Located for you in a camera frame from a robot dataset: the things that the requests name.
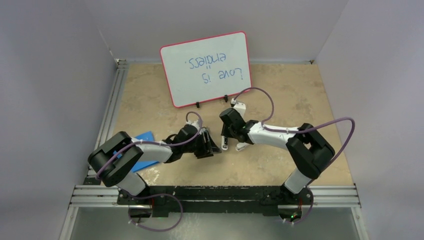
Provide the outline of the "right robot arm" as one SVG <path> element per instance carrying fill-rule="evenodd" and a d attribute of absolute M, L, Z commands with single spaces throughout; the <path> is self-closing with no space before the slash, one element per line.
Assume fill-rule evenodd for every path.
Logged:
<path fill-rule="evenodd" d="M 313 126 L 276 127 L 257 120 L 244 121 L 230 107 L 219 115 L 229 136 L 238 141 L 237 149 L 247 145 L 266 145 L 287 150 L 296 166 L 281 186 L 280 196 L 288 204 L 300 198 L 301 190 L 317 179 L 335 156 L 334 148 Z"/>

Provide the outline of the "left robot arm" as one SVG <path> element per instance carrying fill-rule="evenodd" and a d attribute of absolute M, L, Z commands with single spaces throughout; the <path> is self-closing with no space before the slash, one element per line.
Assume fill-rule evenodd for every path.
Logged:
<path fill-rule="evenodd" d="M 197 159 L 202 159 L 221 152 L 207 127 L 191 123 L 161 141 L 131 138 L 125 131 L 120 131 L 94 150 L 87 162 L 96 172 L 97 180 L 106 187 L 119 187 L 132 201 L 142 205 L 149 199 L 150 187 L 132 170 L 138 162 L 170 164 L 184 154 L 194 154 Z"/>

